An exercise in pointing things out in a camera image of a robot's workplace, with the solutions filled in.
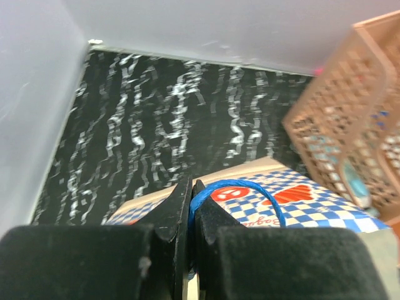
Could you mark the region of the blue checkered paper bag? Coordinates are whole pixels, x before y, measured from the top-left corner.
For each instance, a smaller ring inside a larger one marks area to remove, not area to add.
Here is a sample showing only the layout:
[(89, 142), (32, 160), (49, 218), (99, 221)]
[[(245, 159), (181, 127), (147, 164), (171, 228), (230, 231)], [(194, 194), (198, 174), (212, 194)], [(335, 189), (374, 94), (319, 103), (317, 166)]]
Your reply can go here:
[(377, 217), (272, 159), (258, 159), (201, 177), (205, 186), (227, 181), (211, 194), (247, 228), (344, 228), (366, 245), (388, 299), (399, 298), (398, 241)]

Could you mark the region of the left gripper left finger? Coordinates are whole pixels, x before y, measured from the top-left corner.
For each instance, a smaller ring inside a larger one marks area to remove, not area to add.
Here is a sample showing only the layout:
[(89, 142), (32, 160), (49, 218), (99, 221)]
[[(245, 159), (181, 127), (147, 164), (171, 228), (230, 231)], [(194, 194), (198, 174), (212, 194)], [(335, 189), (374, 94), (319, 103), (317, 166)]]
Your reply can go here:
[(19, 226), (1, 239), (2, 299), (186, 299), (185, 177), (130, 225)]

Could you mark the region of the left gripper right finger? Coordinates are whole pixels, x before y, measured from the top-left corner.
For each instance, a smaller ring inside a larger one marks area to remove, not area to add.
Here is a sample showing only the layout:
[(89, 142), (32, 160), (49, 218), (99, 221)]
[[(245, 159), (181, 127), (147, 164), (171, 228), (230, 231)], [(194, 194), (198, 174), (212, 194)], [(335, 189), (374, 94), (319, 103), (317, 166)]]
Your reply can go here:
[(196, 181), (192, 235), (201, 299), (388, 299), (362, 239), (334, 227), (246, 227)]

